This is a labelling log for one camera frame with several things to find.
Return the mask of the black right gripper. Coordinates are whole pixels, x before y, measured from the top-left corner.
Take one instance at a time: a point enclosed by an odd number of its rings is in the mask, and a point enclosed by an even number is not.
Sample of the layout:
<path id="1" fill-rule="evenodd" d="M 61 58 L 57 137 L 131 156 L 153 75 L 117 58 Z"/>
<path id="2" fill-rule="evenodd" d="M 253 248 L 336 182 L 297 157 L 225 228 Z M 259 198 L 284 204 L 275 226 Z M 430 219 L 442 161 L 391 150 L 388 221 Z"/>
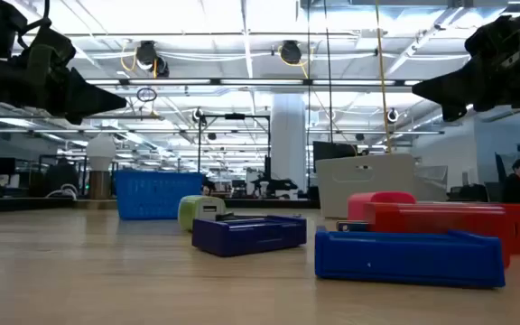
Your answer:
<path id="1" fill-rule="evenodd" d="M 500 16 L 466 41 L 471 59 L 460 69 L 412 86 L 412 92 L 441 106 L 454 122 L 472 104 L 479 112 L 497 106 L 520 108 L 520 16 Z"/>

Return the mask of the pink charger cube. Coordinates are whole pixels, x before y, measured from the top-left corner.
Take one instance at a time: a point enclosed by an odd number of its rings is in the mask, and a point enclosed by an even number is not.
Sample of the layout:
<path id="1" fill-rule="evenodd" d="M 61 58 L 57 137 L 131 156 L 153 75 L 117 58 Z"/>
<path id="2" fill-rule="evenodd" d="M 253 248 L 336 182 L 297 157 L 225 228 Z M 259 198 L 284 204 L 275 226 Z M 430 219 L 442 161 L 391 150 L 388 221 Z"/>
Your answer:
<path id="1" fill-rule="evenodd" d="M 414 204 L 417 200 L 413 194 L 402 191 L 378 191 L 355 193 L 348 198 L 347 219 L 351 221 L 364 220 L 366 203 L 405 203 Z"/>

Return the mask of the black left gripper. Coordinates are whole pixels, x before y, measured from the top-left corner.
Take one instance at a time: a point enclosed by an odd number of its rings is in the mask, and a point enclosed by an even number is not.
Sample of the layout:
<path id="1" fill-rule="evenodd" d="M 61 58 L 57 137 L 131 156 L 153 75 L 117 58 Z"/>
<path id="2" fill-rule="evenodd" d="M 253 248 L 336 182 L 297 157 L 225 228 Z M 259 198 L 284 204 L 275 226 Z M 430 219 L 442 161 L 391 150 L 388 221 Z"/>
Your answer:
<path id="1" fill-rule="evenodd" d="M 88 116 L 124 108 L 127 101 L 91 85 L 67 63 L 74 57 L 71 42 L 41 29 L 17 56 L 0 58 L 0 102 L 14 107 L 43 108 L 80 125 Z"/>

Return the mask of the person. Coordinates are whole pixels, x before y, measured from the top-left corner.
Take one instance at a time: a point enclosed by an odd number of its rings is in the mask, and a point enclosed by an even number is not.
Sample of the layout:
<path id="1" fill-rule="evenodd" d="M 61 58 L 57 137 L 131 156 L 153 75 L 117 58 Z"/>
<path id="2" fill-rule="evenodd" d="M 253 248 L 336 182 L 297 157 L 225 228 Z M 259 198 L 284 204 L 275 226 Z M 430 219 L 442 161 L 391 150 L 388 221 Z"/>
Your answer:
<path id="1" fill-rule="evenodd" d="M 503 182 L 501 201 L 520 204 L 520 159 L 513 163 L 512 171 Z"/>

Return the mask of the red charger cube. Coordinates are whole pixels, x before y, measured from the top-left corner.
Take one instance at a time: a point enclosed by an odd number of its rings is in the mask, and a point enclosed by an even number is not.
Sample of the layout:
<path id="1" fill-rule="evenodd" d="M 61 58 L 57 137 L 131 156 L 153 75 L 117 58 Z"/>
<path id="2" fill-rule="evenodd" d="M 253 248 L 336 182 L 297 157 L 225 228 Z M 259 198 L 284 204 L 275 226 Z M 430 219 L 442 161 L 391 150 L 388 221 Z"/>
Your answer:
<path id="1" fill-rule="evenodd" d="M 446 234 L 467 231 L 501 241 L 504 267 L 510 265 L 511 229 L 502 207 L 472 203 L 365 203 L 362 219 L 375 232 Z"/>

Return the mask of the grey plastic bin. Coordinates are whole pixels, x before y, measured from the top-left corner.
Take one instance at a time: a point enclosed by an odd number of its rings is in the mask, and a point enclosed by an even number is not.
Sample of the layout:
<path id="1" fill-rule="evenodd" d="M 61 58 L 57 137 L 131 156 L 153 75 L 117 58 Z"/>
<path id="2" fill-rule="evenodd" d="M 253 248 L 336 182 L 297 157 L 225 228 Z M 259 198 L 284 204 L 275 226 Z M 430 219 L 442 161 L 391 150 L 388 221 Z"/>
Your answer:
<path id="1" fill-rule="evenodd" d="M 414 159 L 409 153 L 324 159 L 315 167 L 324 218 L 346 218 L 353 194 L 415 192 Z"/>

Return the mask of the black rectangular stapler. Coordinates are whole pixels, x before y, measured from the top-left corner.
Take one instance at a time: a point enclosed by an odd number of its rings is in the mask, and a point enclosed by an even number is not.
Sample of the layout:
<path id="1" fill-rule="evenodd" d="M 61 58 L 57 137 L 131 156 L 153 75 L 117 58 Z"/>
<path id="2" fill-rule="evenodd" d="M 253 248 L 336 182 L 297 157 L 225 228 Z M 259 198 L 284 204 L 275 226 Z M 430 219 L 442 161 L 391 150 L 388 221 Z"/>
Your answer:
<path id="1" fill-rule="evenodd" d="M 297 216 L 196 218 L 192 223 L 192 245 L 220 257 L 295 248 L 306 242 L 306 220 Z"/>

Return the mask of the small blue framed case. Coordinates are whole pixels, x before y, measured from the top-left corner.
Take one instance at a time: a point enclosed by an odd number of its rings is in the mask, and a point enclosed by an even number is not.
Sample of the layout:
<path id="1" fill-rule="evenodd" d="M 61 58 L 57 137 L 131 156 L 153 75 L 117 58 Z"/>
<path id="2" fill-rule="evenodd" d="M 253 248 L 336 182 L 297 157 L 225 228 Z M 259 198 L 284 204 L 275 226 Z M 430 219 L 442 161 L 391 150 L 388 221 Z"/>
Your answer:
<path id="1" fill-rule="evenodd" d="M 451 230 L 446 234 L 315 232 L 319 278 L 449 287 L 506 285 L 501 241 Z"/>

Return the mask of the black office chair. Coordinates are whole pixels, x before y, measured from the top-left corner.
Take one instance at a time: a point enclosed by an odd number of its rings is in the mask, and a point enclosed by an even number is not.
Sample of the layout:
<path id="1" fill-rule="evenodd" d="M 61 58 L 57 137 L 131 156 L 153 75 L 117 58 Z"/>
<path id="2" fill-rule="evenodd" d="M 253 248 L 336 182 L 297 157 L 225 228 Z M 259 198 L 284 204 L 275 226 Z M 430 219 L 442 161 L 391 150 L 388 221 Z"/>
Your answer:
<path id="1" fill-rule="evenodd" d="M 70 197 L 78 198 L 79 176 L 73 165 L 61 157 L 55 165 L 52 165 L 44 176 L 46 197 Z"/>

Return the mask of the white bulb brass lamp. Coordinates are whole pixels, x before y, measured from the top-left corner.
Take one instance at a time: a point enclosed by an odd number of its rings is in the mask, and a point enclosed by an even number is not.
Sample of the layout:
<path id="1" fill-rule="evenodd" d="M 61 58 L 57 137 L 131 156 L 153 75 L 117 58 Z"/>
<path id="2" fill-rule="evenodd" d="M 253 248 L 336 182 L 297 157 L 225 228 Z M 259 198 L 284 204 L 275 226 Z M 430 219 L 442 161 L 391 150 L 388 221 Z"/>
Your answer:
<path id="1" fill-rule="evenodd" d="M 111 194 L 112 161 L 116 157 L 116 144 L 109 134 L 99 134 L 88 142 L 87 157 L 89 172 L 89 197 L 92 200 L 106 200 Z"/>

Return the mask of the black monitor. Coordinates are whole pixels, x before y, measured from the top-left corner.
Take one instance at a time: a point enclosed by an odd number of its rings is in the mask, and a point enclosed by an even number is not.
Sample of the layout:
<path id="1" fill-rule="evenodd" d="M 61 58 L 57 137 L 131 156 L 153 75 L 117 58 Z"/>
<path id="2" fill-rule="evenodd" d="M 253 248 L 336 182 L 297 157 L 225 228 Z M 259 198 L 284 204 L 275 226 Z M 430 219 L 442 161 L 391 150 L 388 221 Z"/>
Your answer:
<path id="1" fill-rule="evenodd" d="M 352 144 L 314 141 L 312 143 L 313 170 L 316 171 L 316 162 L 320 160 L 354 157 L 358 148 Z"/>

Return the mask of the green charger cube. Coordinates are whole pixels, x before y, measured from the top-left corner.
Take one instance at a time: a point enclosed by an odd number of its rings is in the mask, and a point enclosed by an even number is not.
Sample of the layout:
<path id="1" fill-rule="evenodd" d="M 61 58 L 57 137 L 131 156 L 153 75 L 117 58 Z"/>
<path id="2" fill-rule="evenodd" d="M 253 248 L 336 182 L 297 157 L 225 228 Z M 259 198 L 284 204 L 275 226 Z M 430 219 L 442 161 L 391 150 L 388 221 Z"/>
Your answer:
<path id="1" fill-rule="evenodd" d="M 184 231 L 192 231 L 194 219 L 214 221 L 217 215 L 226 213 L 224 200 L 211 196 L 190 195 L 183 197 L 178 209 L 178 221 Z"/>

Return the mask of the blue plastic basket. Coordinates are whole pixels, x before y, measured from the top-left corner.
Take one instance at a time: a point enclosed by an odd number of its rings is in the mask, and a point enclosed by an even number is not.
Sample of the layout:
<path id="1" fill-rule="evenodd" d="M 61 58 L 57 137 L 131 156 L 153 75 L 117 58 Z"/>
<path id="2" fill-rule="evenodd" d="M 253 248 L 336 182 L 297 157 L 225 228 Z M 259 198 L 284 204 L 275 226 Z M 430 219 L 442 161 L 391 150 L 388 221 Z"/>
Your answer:
<path id="1" fill-rule="evenodd" d="M 181 199 L 199 195 L 202 180 L 200 173 L 117 171 L 115 182 L 119 218 L 176 219 Z"/>

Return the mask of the white building column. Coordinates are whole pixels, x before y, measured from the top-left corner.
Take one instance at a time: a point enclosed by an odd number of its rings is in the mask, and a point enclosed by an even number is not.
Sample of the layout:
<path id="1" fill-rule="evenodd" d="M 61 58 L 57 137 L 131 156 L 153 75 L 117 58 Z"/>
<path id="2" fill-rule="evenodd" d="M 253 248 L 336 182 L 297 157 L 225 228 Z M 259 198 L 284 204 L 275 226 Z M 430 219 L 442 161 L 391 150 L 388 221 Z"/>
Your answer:
<path id="1" fill-rule="evenodd" d="M 271 173 L 306 191 L 306 105 L 300 93 L 275 94 L 271 109 Z"/>

